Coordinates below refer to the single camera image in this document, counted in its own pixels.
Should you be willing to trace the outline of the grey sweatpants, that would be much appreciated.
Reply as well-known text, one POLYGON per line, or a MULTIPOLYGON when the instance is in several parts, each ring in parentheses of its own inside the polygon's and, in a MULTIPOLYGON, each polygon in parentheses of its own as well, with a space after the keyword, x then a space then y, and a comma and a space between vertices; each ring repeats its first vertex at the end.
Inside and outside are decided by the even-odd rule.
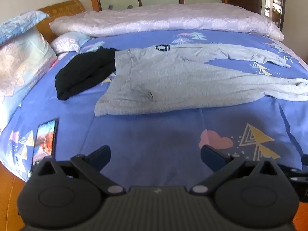
POLYGON ((210 64, 217 59, 287 67, 285 59, 272 52, 232 44, 166 44, 117 51, 116 75, 94 113, 100 117, 233 106, 266 95, 286 101, 307 100, 306 79, 251 74, 210 64))

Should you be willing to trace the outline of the smartphone with lit screen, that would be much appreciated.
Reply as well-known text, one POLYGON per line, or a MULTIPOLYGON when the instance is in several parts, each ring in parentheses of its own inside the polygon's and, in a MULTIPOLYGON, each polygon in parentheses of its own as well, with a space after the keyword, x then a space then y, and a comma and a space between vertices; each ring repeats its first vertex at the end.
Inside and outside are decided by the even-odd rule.
POLYGON ((55 155, 58 122, 59 119, 55 118, 38 126, 31 161, 31 172, 36 169, 45 157, 55 155))

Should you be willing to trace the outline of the blue patterned bed sheet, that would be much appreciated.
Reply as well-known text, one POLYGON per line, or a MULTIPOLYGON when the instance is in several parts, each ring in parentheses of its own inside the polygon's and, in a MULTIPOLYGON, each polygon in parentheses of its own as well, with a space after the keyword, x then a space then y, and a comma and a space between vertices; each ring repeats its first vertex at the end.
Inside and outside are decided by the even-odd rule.
POLYGON ((211 174, 200 149, 210 144, 228 155, 307 170, 307 103, 269 96, 233 107, 179 110, 151 115, 96 117, 95 104, 111 78, 67 101, 56 96, 55 76, 74 57, 67 53, 32 88, 1 134, 1 163, 28 180, 40 124, 57 119, 55 157, 69 160, 101 146, 111 148, 102 173, 130 186, 190 187, 211 174))

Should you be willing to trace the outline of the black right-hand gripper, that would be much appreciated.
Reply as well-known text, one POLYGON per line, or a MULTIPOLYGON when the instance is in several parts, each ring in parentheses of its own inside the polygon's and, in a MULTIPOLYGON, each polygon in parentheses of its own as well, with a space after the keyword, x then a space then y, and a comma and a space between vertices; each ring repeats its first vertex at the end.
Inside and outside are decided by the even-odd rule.
POLYGON ((282 164, 278 164, 278 166, 289 179, 289 182, 298 195, 300 202, 307 203, 307 172, 282 164))

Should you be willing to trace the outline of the black folded garment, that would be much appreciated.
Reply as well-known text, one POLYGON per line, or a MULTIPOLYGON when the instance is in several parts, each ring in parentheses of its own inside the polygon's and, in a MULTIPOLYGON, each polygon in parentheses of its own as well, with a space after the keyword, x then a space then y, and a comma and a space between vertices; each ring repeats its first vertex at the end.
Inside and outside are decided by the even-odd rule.
POLYGON ((108 78, 115 72, 116 51, 100 47, 95 52, 74 56, 55 76, 57 98, 66 101, 108 78))

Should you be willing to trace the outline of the large pastel pillow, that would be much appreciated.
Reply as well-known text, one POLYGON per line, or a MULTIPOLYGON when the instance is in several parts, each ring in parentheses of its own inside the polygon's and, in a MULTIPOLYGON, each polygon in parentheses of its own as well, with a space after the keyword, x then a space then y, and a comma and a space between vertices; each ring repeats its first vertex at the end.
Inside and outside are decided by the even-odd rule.
POLYGON ((33 27, 1 47, 1 130, 57 56, 33 27))

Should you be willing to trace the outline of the small pale pillow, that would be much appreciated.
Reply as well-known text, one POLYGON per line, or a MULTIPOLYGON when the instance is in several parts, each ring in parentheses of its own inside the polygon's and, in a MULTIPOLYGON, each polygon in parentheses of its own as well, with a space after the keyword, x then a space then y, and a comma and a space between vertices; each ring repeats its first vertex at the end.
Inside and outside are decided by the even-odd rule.
POLYGON ((80 32, 68 32, 60 35, 50 43, 56 54, 64 52, 78 52, 92 37, 80 32))

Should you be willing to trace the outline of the pale pink quilt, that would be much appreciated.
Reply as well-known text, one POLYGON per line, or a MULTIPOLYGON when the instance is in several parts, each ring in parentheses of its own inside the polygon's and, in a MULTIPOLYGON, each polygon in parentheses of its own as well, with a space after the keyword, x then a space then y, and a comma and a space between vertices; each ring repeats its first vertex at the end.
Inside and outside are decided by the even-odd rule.
POLYGON ((108 37, 157 30, 217 30, 262 35, 283 41, 280 29, 266 17, 225 3, 150 5, 126 10, 94 10, 62 16, 50 23, 55 35, 80 32, 108 37))

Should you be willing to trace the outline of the blue floral upper pillow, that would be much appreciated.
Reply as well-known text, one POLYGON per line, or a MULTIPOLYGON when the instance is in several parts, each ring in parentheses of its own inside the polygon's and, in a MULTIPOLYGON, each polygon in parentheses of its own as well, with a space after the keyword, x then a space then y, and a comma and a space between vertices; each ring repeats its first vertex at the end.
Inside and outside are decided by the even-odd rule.
POLYGON ((49 17, 50 16, 45 12, 40 10, 32 10, 1 23, 1 46, 30 30, 38 23, 49 17))

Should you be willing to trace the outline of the wooden headboard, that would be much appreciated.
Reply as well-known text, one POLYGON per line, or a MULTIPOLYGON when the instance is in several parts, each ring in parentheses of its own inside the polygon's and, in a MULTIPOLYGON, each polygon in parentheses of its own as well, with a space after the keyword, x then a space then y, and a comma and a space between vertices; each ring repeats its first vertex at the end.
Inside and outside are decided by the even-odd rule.
POLYGON ((62 16, 73 16, 85 12, 85 8, 79 0, 70 0, 57 4, 53 4, 39 9, 49 15, 36 25, 37 30, 43 35, 48 43, 57 38, 57 35, 50 29, 50 23, 62 16))

